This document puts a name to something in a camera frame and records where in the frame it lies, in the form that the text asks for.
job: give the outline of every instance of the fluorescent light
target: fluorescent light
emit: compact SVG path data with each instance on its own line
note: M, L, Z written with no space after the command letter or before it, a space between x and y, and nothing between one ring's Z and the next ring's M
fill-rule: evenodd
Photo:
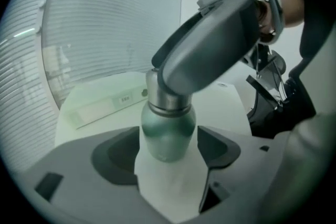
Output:
M21 36L21 35L23 35L23 34L25 34L25 33L28 33L28 32L30 32L30 31L33 31L33 30L35 30L35 28L31 28L31 29L28 29L28 30L26 30L26 31L23 31L23 32L21 32L21 33L19 33L19 34L16 34L14 37Z
M2 42L0 43L0 46L1 46L3 43L7 42L7 41L8 41L8 39L5 39L4 41L2 41Z

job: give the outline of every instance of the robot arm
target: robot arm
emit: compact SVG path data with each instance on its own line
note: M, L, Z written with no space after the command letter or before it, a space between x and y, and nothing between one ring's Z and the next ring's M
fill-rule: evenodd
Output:
M198 0L199 12L158 50L152 64L160 88L171 95L191 95L226 72L259 41L255 0ZM279 0L269 0L274 43L283 30Z

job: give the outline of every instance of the white table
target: white table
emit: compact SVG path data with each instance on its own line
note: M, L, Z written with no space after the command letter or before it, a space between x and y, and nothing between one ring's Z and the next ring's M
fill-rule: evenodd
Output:
M73 92L76 91L72 90L60 111L55 147L111 130L141 126L140 115L146 101L75 130L64 116L64 111L71 109L69 104L71 98L74 98ZM192 104L196 112L196 125L224 129L237 135L251 135L246 112L234 86L214 82L194 94ZM162 163L148 152L140 128L140 150L135 160L135 173L138 176L141 195L168 220L178 223L198 215L207 167L197 148L196 130L182 160Z

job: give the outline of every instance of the silver lid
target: silver lid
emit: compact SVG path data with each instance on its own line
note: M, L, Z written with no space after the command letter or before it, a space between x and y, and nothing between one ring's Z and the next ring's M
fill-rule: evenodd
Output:
M168 111L184 110L191 105L191 95L171 95L164 92L157 82L158 70L146 74L148 101L151 105Z

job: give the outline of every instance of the bottle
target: bottle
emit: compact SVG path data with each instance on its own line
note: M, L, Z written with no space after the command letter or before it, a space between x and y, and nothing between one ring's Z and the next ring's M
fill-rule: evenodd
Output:
M151 155L163 162L183 158L196 127L191 95L171 95L157 82L158 70L146 74L148 101L141 113L141 127Z

